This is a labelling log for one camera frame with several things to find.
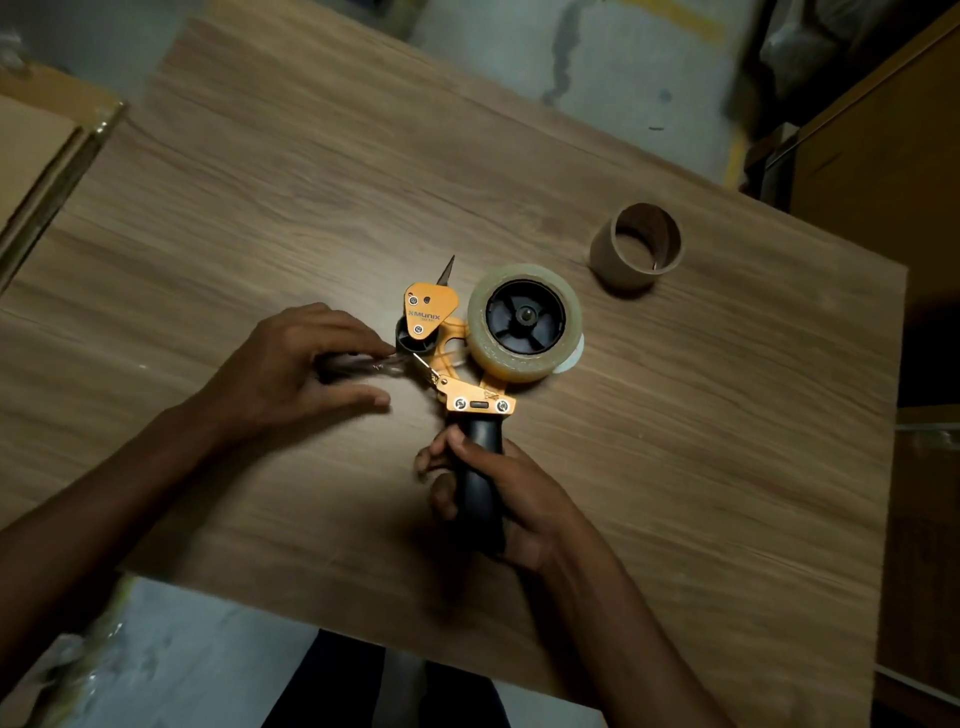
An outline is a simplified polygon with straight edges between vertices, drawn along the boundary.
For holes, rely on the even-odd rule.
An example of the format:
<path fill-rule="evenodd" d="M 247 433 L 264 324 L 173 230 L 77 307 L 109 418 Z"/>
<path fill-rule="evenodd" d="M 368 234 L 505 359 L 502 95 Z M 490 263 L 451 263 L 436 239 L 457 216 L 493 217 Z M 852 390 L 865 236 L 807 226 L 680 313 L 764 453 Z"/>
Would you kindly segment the person's right hand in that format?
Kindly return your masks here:
<path fill-rule="evenodd" d="M 460 461 L 448 447 L 448 428 L 414 458 L 419 479 L 430 487 L 430 504 L 442 523 L 458 514 L 453 467 Z M 492 481 L 507 512 L 505 545 L 495 554 L 515 567 L 543 574 L 572 559 L 593 563 L 606 552 L 605 541 L 560 483 L 525 454 L 525 475 L 512 488 Z"/>

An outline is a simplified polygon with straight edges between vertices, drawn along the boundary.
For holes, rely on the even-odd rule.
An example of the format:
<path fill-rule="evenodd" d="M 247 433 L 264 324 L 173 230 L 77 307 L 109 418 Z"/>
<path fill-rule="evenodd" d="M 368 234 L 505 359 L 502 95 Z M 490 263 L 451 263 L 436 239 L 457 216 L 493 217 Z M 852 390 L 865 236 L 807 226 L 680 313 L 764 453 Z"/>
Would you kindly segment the person's left hand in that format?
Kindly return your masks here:
<path fill-rule="evenodd" d="M 327 354 L 388 358 L 393 345 L 352 314 L 313 302 L 259 321 L 197 394 L 180 407 L 190 431 L 211 448 L 301 420 L 301 392 L 324 384 L 313 361 Z"/>

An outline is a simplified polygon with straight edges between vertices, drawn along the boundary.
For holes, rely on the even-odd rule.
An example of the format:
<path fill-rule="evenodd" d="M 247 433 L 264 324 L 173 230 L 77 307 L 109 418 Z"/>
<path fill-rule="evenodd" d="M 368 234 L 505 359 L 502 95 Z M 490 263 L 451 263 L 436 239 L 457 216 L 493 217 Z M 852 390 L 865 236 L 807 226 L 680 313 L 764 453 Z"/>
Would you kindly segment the clear tape strip end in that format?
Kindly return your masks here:
<path fill-rule="evenodd" d="M 394 353 L 375 358 L 365 354 L 328 353 L 314 358 L 313 366 L 323 383 L 373 377 L 401 378 L 407 375 L 411 356 Z"/>

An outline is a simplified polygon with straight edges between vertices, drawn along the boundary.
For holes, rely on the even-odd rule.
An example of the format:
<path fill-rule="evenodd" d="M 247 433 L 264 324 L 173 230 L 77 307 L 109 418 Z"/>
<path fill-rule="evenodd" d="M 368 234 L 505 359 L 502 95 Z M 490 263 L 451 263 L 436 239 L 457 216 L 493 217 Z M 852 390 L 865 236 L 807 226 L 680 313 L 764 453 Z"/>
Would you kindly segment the orange black tape dispenser gun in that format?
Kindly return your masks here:
<path fill-rule="evenodd" d="M 467 310 L 460 319 L 460 298 L 450 286 L 454 258 L 436 282 L 415 282 L 403 294 L 402 314 L 395 328 L 400 354 L 422 365 L 453 423 L 488 451 L 503 453 L 503 423 L 517 410 L 512 385 L 489 377 L 467 347 Z"/>

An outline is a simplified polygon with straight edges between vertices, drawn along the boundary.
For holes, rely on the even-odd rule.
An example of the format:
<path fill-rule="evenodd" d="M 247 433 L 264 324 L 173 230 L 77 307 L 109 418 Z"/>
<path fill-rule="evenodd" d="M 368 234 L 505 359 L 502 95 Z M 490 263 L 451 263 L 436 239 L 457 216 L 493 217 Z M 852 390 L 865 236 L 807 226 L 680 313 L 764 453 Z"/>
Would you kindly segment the person's left forearm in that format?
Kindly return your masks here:
<path fill-rule="evenodd" d="M 236 421 L 191 403 L 166 410 L 0 530 L 0 701 L 50 646 L 67 602 L 114 569 L 180 484 L 238 432 Z"/>

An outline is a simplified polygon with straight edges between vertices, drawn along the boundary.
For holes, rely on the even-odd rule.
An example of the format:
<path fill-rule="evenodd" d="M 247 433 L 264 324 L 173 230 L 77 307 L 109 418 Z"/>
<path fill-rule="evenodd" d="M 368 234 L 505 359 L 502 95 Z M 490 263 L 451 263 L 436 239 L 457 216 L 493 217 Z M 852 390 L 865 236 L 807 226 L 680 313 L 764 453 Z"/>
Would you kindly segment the person's right forearm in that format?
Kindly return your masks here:
<path fill-rule="evenodd" d="M 552 599 L 608 728 L 737 728 L 592 526 L 576 522 L 552 535 L 518 529 L 512 547 Z"/>

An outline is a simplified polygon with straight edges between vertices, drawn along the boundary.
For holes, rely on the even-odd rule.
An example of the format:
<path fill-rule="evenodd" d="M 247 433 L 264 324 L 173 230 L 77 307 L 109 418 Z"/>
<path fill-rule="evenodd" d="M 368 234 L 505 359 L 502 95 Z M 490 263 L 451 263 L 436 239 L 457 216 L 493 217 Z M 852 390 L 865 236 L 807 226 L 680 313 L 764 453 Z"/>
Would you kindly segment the clear packing tape roll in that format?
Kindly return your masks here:
<path fill-rule="evenodd" d="M 572 369 L 585 349 L 573 288 L 543 266 L 515 263 L 485 273 L 466 307 L 466 346 L 483 373 L 526 385 Z"/>

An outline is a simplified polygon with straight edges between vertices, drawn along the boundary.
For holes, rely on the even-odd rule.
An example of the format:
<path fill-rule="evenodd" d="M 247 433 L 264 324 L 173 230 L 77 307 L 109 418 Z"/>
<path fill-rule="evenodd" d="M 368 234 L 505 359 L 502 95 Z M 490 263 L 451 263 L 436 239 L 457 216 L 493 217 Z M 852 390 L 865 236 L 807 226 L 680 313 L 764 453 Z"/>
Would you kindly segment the person's dark trousers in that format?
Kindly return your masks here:
<path fill-rule="evenodd" d="M 319 630 L 261 728 L 374 728 L 387 650 Z M 511 728 L 494 682 L 426 661 L 416 728 Z"/>

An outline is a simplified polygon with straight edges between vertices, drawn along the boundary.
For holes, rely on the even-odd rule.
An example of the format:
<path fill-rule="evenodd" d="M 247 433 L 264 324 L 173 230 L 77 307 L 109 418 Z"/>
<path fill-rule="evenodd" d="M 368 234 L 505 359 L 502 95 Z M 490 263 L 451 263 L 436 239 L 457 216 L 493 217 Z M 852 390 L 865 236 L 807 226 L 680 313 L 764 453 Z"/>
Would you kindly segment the empty brown cardboard tape core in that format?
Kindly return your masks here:
<path fill-rule="evenodd" d="M 586 263 L 608 292 L 635 297 L 673 272 L 684 250 L 674 217 L 656 203 L 639 201 L 600 225 L 587 248 Z"/>

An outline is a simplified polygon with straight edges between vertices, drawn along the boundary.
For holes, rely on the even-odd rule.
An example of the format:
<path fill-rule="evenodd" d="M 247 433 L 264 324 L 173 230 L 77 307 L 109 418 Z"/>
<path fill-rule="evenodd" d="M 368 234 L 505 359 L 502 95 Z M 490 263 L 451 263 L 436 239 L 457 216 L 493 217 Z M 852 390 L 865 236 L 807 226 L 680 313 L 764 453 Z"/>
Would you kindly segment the crumpled clear plastic wrap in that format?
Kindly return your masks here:
<path fill-rule="evenodd" d="M 0 728 L 65 728 L 90 691 L 97 665 L 121 629 L 136 577 L 96 577 L 80 589 L 61 630 L 0 702 Z"/>

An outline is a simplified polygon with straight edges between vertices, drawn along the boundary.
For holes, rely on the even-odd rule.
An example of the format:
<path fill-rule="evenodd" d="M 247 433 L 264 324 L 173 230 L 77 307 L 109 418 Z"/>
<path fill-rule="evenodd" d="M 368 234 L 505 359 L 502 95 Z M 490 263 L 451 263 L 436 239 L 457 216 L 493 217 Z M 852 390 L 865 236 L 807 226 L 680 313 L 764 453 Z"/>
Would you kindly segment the brown cardboard box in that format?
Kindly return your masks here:
<path fill-rule="evenodd" d="M 0 295 L 126 109 L 101 86 L 26 59 L 0 59 Z"/>

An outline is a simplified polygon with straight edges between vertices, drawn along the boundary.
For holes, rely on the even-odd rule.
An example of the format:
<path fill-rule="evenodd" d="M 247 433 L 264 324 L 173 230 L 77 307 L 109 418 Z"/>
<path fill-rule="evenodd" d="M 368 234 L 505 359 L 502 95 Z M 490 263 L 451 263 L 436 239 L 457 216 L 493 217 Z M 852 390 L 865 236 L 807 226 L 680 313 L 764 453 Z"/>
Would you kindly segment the wooden cabinet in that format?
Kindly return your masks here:
<path fill-rule="evenodd" d="M 747 153 L 744 190 L 907 268 L 872 728 L 960 728 L 960 0 L 820 113 Z"/>

